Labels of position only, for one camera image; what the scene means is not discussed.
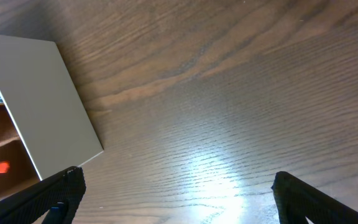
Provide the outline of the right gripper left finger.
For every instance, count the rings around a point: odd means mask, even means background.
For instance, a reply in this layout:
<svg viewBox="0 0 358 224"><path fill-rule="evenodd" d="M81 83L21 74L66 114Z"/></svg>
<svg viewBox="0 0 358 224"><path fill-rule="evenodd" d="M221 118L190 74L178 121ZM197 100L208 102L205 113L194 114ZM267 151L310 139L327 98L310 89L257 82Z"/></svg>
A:
<svg viewBox="0 0 358 224"><path fill-rule="evenodd" d="M71 224L85 194L83 169L71 166L0 201L0 223Z"/></svg>

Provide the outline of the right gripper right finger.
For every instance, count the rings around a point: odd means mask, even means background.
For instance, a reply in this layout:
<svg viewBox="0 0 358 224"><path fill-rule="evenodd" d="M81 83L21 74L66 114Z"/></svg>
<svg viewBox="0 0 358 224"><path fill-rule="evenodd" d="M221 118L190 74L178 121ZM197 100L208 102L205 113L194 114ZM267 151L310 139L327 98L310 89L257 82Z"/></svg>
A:
<svg viewBox="0 0 358 224"><path fill-rule="evenodd" d="M288 172L275 175L272 185L280 223L358 224L358 212Z"/></svg>

